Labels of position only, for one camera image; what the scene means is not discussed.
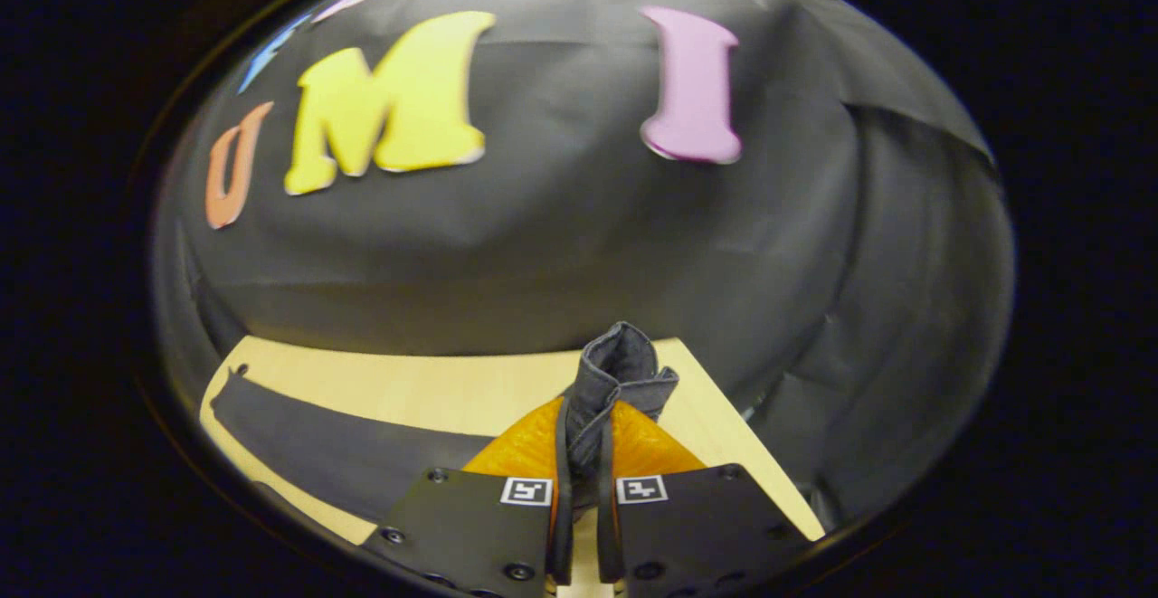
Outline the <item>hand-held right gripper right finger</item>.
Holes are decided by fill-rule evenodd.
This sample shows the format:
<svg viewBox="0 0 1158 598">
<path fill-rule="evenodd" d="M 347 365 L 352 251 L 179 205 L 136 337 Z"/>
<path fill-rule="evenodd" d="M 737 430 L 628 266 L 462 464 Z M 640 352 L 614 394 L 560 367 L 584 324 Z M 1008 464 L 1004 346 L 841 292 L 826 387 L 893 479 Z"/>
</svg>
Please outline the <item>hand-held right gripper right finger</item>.
<svg viewBox="0 0 1158 598">
<path fill-rule="evenodd" d="M 750 593 L 812 541 L 750 471 L 708 466 L 626 402 L 598 458 L 598 573 L 620 597 Z"/>
</svg>

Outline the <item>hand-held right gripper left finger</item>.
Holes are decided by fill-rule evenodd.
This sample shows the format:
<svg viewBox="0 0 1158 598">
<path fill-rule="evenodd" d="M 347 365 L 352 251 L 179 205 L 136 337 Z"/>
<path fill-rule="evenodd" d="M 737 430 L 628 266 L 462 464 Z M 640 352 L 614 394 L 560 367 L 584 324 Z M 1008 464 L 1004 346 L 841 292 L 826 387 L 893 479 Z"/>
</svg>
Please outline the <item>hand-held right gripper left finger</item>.
<svg viewBox="0 0 1158 598">
<path fill-rule="evenodd" d="M 462 471 L 422 471 L 362 548 L 460 593 L 555 597 L 574 552 L 567 409 L 563 396 L 534 409 Z"/>
</svg>

